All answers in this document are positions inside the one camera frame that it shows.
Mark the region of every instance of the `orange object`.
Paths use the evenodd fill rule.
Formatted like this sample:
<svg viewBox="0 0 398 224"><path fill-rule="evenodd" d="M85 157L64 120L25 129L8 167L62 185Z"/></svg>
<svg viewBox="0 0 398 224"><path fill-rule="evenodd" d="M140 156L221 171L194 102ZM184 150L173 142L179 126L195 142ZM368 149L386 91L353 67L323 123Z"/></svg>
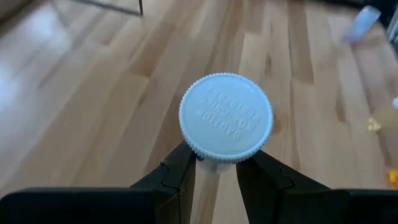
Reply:
<svg viewBox="0 0 398 224"><path fill-rule="evenodd" d="M398 187L398 170L391 170L388 172L388 181L395 187Z"/></svg>

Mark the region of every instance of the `child-resistant cap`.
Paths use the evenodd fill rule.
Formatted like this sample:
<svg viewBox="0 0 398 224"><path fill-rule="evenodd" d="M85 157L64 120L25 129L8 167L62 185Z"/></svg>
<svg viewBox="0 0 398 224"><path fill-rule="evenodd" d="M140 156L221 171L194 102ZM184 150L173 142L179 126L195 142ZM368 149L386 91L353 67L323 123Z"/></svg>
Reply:
<svg viewBox="0 0 398 224"><path fill-rule="evenodd" d="M178 118L186 142L201 157L235 163L254 155L272 130L272 108L252 81L208 75L184 94Z"/></svg>

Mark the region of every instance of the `wooden floor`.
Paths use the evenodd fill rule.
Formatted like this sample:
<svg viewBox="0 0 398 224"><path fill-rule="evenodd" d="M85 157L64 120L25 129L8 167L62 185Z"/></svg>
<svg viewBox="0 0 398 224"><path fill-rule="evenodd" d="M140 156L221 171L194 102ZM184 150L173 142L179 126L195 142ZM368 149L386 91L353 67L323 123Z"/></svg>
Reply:
<svg viewBox="0 0 398 224"><path fill-rule="evenodd" d="M113 2L138 9L138 0ZM389 187L398 132L369 133L364 122L398 95L398 66L385 41L333 47L355 12L300 1L147 0L144 14L56 0L2 32L1 195L131 185L183 140L181 97L216 72L244 75L270 98L270 155L330 187ZM382 39L382 29L374 35ZM192 223L248 222L235 169L198 168L196 183Z"/></svg>

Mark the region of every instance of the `white object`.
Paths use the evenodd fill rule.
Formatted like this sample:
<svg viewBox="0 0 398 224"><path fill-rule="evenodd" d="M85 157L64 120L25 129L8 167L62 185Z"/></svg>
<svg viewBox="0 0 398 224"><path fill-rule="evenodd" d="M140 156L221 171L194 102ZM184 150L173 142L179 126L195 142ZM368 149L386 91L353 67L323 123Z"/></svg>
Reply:
<svg viewBox="0 0 398 224"><path fill-rule="evenodd" d="M252 81L231 73L208 75L184 94L182 134L201 157L235 163L254 155L272 130L272 108Z"/></svg>
<svg viewBox="0 0 398 224"><path fill-rule="evenodd" d="M381 12L372 6L365 6L356 16L354 24L345 35L345 40L349 43L355 43L362 39L367 31L379 19Z"/></svg>

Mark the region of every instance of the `black object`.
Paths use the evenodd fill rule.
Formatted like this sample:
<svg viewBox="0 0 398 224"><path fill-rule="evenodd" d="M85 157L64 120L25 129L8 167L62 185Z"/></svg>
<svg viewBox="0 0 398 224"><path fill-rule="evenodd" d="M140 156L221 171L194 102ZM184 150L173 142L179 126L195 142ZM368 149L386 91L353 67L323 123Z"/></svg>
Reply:
<svg viewBox="0 0 398 224"><path fill-rule="evenodd" d="M94 6L102 7L103 9L114 10L114 11L130 14L130 15L136 15L136 16L143 16L144 15L144 9L142 7L142 0L138 0L139 12L137 12L137 11L135 11L133 9L119 7L119 6L116 6L114 4L106 4L106 3L98 2L98 1L95 1L95 0L73 0L73 1L81 2L81 3L84 3L84 4L92 4Z"/></svg>
<svg viewBox="0 0 398 224"><path fill-rule="evenodd" d="M189 223L196 158L181 143L130 188L39 188L0 200L0 223ZM332 190L259 151L236 164L250 223L398 223L398 192Z"/></svg>

